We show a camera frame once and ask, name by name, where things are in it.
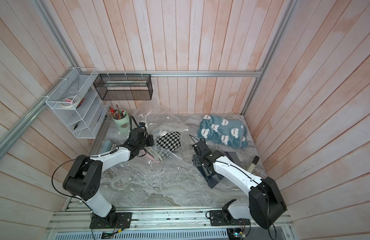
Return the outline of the grey navy cloth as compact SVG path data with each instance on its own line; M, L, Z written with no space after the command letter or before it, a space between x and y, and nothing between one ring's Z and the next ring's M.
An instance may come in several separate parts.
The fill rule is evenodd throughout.
M239 162L238 155L235 152L213 151L211 154L212 155L217 154L218 157L224 155L230 161L236 164ZM224 178L224 176L221 174L218 174L215 170L212 170L211 168L207 168L203 166L202 165L203 160L204 159L202 155L197 155L197 154L192 155L193 165L198 169L198 171L201 173L201 175L206 180L208 186L212 189Z

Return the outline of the clear plastic vacuum bag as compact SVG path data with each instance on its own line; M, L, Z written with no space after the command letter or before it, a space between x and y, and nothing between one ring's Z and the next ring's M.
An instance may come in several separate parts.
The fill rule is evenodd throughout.
M145 123L148 133L153 136L154 145L146 147L144 157L148 165L162 161L191 165L189 127L184 121L155 101L142 104L133 116L138 123Z

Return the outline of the teal bear print blanket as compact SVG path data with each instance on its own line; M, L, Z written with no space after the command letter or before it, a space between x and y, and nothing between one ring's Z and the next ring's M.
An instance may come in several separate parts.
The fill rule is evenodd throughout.
M204 115L198 137L232 148L247 148L247 128L239 120L227 120L217 115Z

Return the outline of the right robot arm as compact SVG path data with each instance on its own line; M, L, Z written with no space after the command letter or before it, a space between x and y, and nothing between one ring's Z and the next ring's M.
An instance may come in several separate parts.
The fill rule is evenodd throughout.
M248 198L243 202L232 199L221 210L210 211L211 225L244 225L253 220L268 230L286 212L285 201L275 180L270 177L261 178L244 170L230 159L228 153L212 151L205 139L200 139L192 148L195 152L192 162L210 188L227 179Z

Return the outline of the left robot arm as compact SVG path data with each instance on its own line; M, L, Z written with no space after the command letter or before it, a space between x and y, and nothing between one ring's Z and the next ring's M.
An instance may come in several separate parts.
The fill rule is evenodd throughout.
M63 188L81 199L96 216L105 218L114 206L99 192L102 173L134 159L140 151L153 145L153 136L148 134L144 123L139 123L130 131L128 139L114 150L96 156L77 157L63 182Z

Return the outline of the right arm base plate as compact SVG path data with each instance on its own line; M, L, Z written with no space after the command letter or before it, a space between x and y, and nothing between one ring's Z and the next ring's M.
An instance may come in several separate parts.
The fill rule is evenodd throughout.
M205 214L212 226L249 226L249 219L234 219L228 211L212 210Z

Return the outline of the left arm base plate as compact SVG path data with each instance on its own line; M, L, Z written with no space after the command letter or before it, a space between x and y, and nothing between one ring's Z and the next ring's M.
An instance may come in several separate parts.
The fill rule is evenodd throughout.
M90 229L128 229L131 225L132 215L130 212L111 212L104 218L93 215Z

